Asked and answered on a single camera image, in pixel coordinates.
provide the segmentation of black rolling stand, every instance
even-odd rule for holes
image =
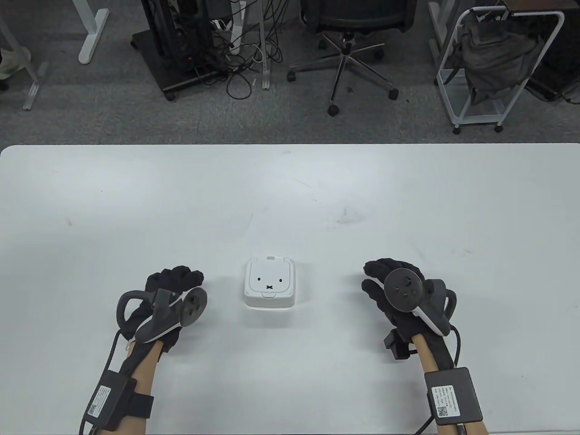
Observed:
[[[151,71],[167,101],[175,100],[175,92],[179,90],[222,75],[222,72],[213,70],[210,66],[196,68],[196,70],[186,74],[181,72],[171,59],[161,56],[154,38],[151,30],[136,33],[131,39],[131,46],[139,50],[143,56],[149,71]]]

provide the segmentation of backpack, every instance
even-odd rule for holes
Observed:
[[[449,56],[453,71],[445,84],[463,68],[473,105],[502,98],[531,76],[543,46],[539,36],[528,36],[516,22],[479,21],[471,12],[458,29],[458,43]]]

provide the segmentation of white cable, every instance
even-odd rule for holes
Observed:
[[[258,51],[260,52],[260,54],[262,55],[262,57],[260,58],[260,60],[256,60],[256,59],[254,59],[254,56],[256,55],[256,54],[254,53],[254,55],[252,56],[252,60],[253,60],[253,62],[254,62],[254,63],[262,63],[262,62],[264,61],[264,53],[262,52],[262,49],[261,49],[261,48],[260,48],[260,46],[259,46],[259,45],[257,45],[257,44],[252,44],[252,45],[253,45],[254,47],[256,47],[256,50],[258,50]]]

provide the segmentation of black glove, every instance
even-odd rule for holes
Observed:
[[[200,271],[191,271],[187,266],[177,266],[172,270],[163,269],[161,272],[154,273],[147,278],[145,283],[146,292],[156,292],[157,289],[163,288],[175,293],[170,302],[173,302],[183,292],[188,291],[194,287],[200,286],[204,282],[204,274]],[[125,339],[130,340],[135,335],[135,331],[139,325],[153,314],[153,308],[148,302],[141,302],[137,308],[127,319],[127,328],[121,331]],[[168,352],[179,338],[179,331],[181,328],[176,328],[160,337],[164,344],[163,351]]]
[[[373,280],[364,280],[361,287],[376,302],[376,306],[387,316],[393,326],[397,328],[397,332],[401,338],[407,343],[410,343],[411,338],[417,334],[434,335],[434,332],[419,317],[415,317],[412,313],[402,313],[396,310],[387,300],[382,283],[384,283],[389,273],[400,268],[412,270],[421,278],[421,281],[425,280],[425,277],[418,267],[410,263],[393,260],[392,258],[381,258],[380,260],[368,262],[364,265],[365,275],[376,278],[381,282],[381,285]]]

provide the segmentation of table surface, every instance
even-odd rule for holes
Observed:
[[[491,432],[578,430],[578,161],[576,144],[9,147],[2,433],[75,433],[119,295],[179,264],[209,304],[161,359],[149,433],[414,432],[419,360],[393,361],[360,290],[385,256],[457,293]],[[296,262],[293,308],[243,303],[262,255]]]

